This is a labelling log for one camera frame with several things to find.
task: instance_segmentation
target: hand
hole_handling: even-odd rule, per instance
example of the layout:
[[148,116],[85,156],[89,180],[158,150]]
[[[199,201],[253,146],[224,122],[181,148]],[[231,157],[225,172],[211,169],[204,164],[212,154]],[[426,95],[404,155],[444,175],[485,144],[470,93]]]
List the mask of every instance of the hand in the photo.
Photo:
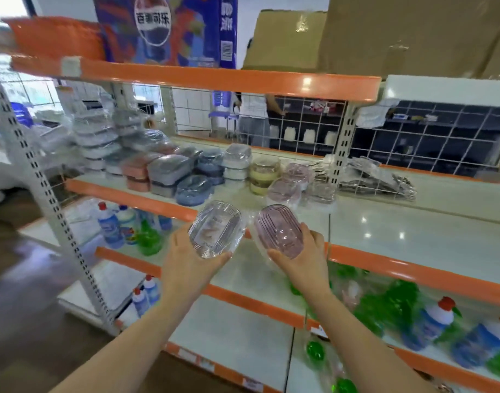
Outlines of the hand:
[[181,226],[170,236],[170,250],[161,267],[163,295],[193,303],[209,284],[215,273],[232,257],[224,252],[215,258],[201,258],[190,241],[188,229],[192,223]]
[[328,285],[328,265],[324,256],[324,238],[301,223],[304,248],[301,253],[290,259],[283,253],[269,249],[268,256],[285,272],[293,286],[305,298],[312,298],[330,290]]

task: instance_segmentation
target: brown floor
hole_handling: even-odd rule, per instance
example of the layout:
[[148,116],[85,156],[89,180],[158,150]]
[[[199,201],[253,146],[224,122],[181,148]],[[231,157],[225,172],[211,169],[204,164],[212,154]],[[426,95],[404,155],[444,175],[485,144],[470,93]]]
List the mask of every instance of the brown floor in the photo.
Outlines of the brown floor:
[[[47,392],[111,339],[57,305],[70,265],[15,231],[39,215],[27,191],[0,204],[0,393]],[[246,390],[161,353],[139,391]]]

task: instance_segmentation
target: barcode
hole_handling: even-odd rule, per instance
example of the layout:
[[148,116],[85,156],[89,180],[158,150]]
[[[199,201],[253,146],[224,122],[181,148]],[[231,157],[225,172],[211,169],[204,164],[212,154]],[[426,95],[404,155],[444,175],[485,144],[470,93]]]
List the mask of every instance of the barcode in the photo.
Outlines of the barcode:
[[221,41],[220,42],[220,59],[222,61],[231,62],[233,54],[233,42]]

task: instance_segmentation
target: cardboard box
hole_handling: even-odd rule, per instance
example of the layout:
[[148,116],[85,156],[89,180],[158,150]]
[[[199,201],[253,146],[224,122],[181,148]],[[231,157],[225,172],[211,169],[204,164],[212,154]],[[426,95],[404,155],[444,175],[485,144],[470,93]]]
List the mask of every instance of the cardboard box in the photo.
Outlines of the cardboard box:
[[237,0],[93,0],[111,62],[235,68]]
[[243,69],[315,72],[326,12],[263,10]]
[[330,0],[318,71],[478,78],[500,0]]

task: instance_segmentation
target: gray pants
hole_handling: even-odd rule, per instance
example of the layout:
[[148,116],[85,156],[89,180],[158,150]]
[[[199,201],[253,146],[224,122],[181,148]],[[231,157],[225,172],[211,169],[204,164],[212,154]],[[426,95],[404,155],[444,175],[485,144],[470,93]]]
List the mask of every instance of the gray pants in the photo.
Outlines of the gray pants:
[[270,147],[270,122],[268,118],[240,117],[237,138],[250,146]]

